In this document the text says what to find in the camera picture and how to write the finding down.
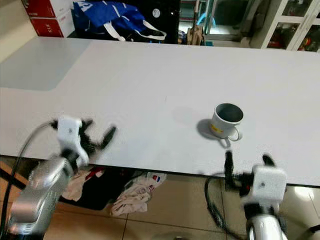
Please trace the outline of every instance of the cable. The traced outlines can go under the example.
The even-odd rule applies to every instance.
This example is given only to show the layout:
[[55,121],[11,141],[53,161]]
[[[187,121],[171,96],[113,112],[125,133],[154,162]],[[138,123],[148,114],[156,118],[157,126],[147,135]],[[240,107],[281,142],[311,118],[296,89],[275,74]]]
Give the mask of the cable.
[[208,209],[212,219],[214,220],[215,224],[219,228],[222,228],[225,231],[225,233],[229,234],[230,236],[234,237],[235,239],[243,240],[243,238],[241,238],[239,235],[237,235],[235,232],[231,231],[228,228],[224,217],[221,215],[217,206],[215,205],[215,203],[213,201],[210,200],[210,197],[209,197],[208,187],[209,187],[210,181],[212,179],[214,179],[215,177],[217,177],[219,175],[223,175],[223,174],[224,174],[223,172],[217,172],[217,173],[209,176],[205,181],[204,196],[205,196],[205,200],[206,200],[206,204],[207,204],[207,209]]
[[18,157],[14,161],[14,164],[13,164],[13,167],[12,167],[12,171],[11,171],[11,176],[10,176],[10,179],[8,181],[8,185],[6,187],[6,191],[5,191],[5,195],[4,195],[4,199],[3,199],[2,213],[1,213],[1,225],[0,225],[0,240],[3,240],[4,233],[5,233],[9,195],[10,195],[10,191],[11,191],[11,186],[12,186],[13,181],[15,179],[16,171],[17,171],[18,166],[19,166],[19,162],[22,159],[22,157],[23,157],[25,151],[27,150],[29,144],[35,138],[35,136],[38,135],[42,130],[44,130],[45,128],[47,128],[49,126],[52,126],[53,124],[55,124],[55,121],[47,121],[47,122],[41,124],[40,126],[38,126],[35,130],[33,130],[33,132],[29,135],[27,140],[24,142],[24,145],[22,146]]

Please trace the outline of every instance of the red box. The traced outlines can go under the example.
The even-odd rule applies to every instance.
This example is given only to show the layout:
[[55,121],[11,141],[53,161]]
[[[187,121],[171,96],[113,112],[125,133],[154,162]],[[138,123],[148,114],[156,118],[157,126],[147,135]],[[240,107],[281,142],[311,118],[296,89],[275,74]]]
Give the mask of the red box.
[[28,0],[23,1],[30,17],[54,18],[69,10],[71,0]]
[[70,10],[59,17],[31,17],[30,21],[38,36],[41,37],[66,38],[75,30]]

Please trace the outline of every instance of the white cloth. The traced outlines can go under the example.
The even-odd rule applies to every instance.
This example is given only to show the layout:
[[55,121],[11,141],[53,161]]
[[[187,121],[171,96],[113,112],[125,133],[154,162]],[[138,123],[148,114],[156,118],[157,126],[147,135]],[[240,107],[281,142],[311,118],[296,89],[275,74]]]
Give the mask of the white cloth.
[[161,185],[166,177],[164,173],[148,172],[129,181],[124,186],[125,190],[112,205],[110,214],[120,216],[133,212],[146,212],[151,192]]
[[82,189],[86,182],[86,176],[90,173],[87,170],[79,170],[69,182],[66,190],[62,193],[62,197],[68,200],[78,201],[82,196]]

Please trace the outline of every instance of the white sticker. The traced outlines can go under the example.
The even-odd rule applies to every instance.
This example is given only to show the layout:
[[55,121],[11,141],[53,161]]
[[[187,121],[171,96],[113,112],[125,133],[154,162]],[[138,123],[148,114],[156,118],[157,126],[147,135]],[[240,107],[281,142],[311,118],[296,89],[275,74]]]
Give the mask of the white sticker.
[[153,9],[152,15],[157,19],[160,17],[160,10],[158,8]]
[[78,1],[77,3],[83,12],[87,11],[89,8],[93,6],[93,4],[84,1]]

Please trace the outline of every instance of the white cabinet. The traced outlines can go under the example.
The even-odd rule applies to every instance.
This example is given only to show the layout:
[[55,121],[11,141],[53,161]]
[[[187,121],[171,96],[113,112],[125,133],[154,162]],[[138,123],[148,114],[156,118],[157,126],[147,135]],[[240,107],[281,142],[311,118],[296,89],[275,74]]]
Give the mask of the white cabinet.
[[320,0],[272,0],[264,26],[251,39],[253,48],[317,52]]

